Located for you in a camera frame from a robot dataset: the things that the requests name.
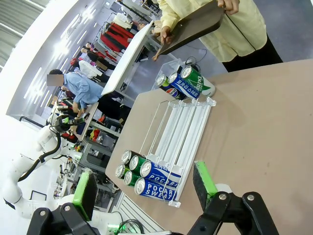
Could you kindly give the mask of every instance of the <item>black hair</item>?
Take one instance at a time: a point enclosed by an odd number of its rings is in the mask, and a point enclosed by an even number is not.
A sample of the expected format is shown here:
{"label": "black hair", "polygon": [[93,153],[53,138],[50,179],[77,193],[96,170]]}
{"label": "black hair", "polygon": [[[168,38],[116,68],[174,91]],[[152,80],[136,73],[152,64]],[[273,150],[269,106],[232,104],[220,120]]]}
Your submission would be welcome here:
{"label": "black hair", "polygon": [[77,68],[80,69],[80,67],[79,67],[79,61],[76,60],[72,66],[73,66],[73,67],[77,67]]}
{"label": "black hair", "polygon": [[51,70],[49,74],[63,74],[61,70]]}

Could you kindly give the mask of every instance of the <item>yellow shirt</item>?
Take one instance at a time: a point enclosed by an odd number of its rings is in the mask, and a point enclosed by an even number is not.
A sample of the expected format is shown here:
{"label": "yellow shirt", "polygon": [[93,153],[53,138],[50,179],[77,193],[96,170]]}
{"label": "yellow shirt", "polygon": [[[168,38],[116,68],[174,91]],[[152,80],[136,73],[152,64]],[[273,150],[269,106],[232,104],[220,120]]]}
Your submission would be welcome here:
{"label": "yellow shirt", "polygon": [[[157,1],[162,10],[163,27],[173,29],[180,19],[212,0]],[[220,62],[231,61],[237,55],[251,54],[261,49],[267,41],[264,19],[253,0],[241,0],[239,12],[229,17],[231,20],[225,15],[219,29],[200,38]]]}

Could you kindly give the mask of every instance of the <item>can lid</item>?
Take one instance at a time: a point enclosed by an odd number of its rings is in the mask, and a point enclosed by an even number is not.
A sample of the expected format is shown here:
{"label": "can lid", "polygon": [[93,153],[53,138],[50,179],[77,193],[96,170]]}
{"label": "can lid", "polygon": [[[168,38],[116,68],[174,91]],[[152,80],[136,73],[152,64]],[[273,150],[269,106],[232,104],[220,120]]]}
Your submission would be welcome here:
{"label": "can lid", "polygon": [[131,159],[131,162],[129,163],[130,170],[134,170],[137,167],[138,162],[139,162],[139,157],[137,155],[133,156]]}
{"label": "can lid", "polygon": [[168,77],[168,82],[172,83],[177,78],[178,74],[176,72],[172,73],[171,76]]}
{"label": "can lid", "polygon": [[141,194],[145,190],[145,179],[139,178],[135,183],[135,193]]}
{"label": "can lid", "polygon": [[129,162],[129,160],[130,160],[130,158],[131,158],[131,152],[130,152],[130,150],[126,150],[124,153],[123,153],[123,155],[122,155],[122,163],[128,163]]}
{"label": "can lid", "polygon": [[115,175],[117,176],[117,178],[122,178],[124,171],[125,165],[124,164],[118,165],[118,167],[115,170]]}
{"label": "can lid", "polygon": [[191,71],[192,71],[191,66],[184,68],[184,70],[181,72],[181,77],[182,78],[188,77],[191,74]]}
{"label": "can lid", "polygon": [[133,173],[130,170],[127,171],[124,176],[124,184],[129,185],[132,181],[132,178],[133,178]]}
{"label": "can lid", "polygon": [[142,177],[146,177],[147,175],[149,175],[151,168],[152,168],[151,161],[146,160],[140,168],[140,175]]}
{"label": "can lid", "polygon": [[156,78],[156,85],[161,86],[166,80],[166,76],[161,74],[159,77]]}

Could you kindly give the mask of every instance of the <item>green can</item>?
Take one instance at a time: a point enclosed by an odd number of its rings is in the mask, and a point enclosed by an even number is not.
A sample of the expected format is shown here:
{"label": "green can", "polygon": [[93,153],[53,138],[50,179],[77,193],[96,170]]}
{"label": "green can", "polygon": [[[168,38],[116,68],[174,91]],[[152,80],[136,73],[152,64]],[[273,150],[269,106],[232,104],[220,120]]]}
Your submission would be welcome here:
{"label": "green can", "polygon": [[183,69],[181,78],[194,86],[203,95],[212,96],[215,93],[215,86],[191,66]]}
{"label": "green can", "polygon": [[135,183],[137,179],[139,179],[141,176],[137,175],[135,172],[127,171],[124,177],[124,184],[135,187]]}
{"label": "green can", "polygon": [[124,179],[126,172],[130,171],[129,167],[124,165],[124,164],[120,164],[118,165],[118,167],[115,170],[115,175],[117,176],[117,178],[119,179]]}
{"label": "green can", "polygon": [[136,174],[140,175],[140,168],[141,165],[146,161],[145,158],[140,156],[133,156],[131,162],[129,164],[129,168],[131,171],[135,172]]}

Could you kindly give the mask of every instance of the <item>can rack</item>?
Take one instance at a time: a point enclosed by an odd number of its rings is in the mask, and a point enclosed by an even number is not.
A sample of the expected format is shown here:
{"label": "can rack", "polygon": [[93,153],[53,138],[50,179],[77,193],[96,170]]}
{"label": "can rack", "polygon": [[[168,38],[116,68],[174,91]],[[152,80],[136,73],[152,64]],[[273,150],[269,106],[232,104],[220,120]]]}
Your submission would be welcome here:
{"label": "can rack", "polygon": [[[147,137],[155,122],[155,117],[161,112],[161,104],[159,104],[156,110],[140,153],[143,146],[147,143]],[[148,160],[167,167],[170,170],[169,175],[172,173],[181,175],[173,200],[166,201],[163,198],[164,202],[169,206],[180,207],[179,199],[182,190],[193,164],[211,107],[215,105],[216,101],[210,97],[207,97],[205,102],[200,102],[199,99],[168,102],[146,156]]]}

